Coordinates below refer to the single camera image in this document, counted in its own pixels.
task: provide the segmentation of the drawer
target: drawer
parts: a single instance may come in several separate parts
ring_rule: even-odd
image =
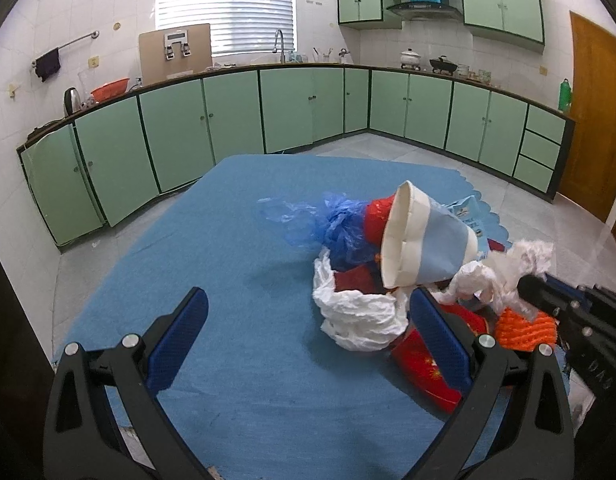
[[[521,145],[521,153],[528,158],[533,158],[537,162],[545,164],[554,170],[560,150],[561,146],[555,144],[551,140],[539,137],[528,130],[525,131],[523,144]]]
[[[563,130],[565,127],[565,119],[530,105],[528,123],[526,124],[527,129],[561,144],[561,138],[563,137]]]
[[[514,177],[542,192],[547,192],[550,180],[552,180],[552,170],[523,155],[519,155]]]

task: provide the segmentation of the tiled wall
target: tiled wall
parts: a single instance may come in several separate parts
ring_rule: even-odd
[[[400,66],[399,53],[412,48],[422,62],[447,56],[470,70],[488,70],[492,83],[550,107],[558,104],[559,85],[564,78],[572,83],[573,10],[616,35],[616,24],[600,0],[541,0],[546,29],[542,55],[500,41],[473,37],[454,20],[404,22],[403,30],[364,30],[361,32],[361,62],[378,66]],[[548,75],[539,73],[545,66]]]
[[[155,0],[19,0],[0,28],[0,260],[37,337],[50,357],[52,307],[60,253],[32,200],[16,146],[36,126],[63,116],[63,95],[81,90],[79,72],[100,57],[94,86],[140,75],[137,36],[154,29]],[[360,34],[337,25],[337,0],[296,0],[297,47],[310,54],[348,48],[360,59]],[[119,22],[121,28],[113,30]],[[31,62],[73,38],[99,30],[60,51],[60,72],[41,83]],[[272,49],[274,38],[270,38]],[[223,56],[217,62],[247,63],[261,54]],[[18,86],[16,97],[8,85]]]

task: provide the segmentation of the green bottle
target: green bottle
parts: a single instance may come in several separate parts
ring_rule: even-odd
[[[570,104],[572,103],[572,89],[567,79],[563,79],[560,90],[558,92],[558,109],[562,112],[570,111]]]

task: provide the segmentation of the blue rug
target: blue rug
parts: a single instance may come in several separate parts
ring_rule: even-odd
[[[227,158],[118,262],[67,340],[113,346],[200,286],[208,320],[158,398],[204,465],[226,480],[400,479],[442,427],[438,412],[385,352],[348,352],[321,332],[311,298],[316,252],[276,236],[258,218],[257,200],[315,203],[324,191],[372,200],[405,180],[440,203],[480,197],[443,168],[312,155]],[[507,244],[494,214],[486,235]],[[118,399],[112,403],[120,413]],[[497,426],[492,417],[474,460]]]

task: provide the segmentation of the window blinds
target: window blinds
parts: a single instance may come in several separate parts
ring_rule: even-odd
[[[213,56],[269,52],[275,30],[294,47],[293,0],[156,0],[157,28],[210,23]]]

